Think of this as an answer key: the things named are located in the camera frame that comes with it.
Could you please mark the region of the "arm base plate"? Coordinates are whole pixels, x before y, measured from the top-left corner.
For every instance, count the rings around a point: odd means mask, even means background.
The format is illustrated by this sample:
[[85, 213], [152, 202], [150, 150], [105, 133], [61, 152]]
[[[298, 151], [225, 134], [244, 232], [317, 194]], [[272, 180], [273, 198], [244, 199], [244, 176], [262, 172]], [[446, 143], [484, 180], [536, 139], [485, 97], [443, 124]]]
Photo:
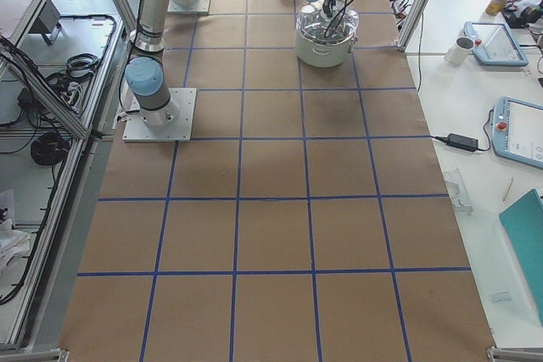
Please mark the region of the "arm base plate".
[[210, 0], [169, 0], [169, 14], [208, 15]]
[[192, 135], [196, 88], [172, 87], [171, 100], [156, 111], [141, 109], [135, 97], [131, 109], [135, 114], [126, 117], [123, 134], [125, 142], [188, 142]]

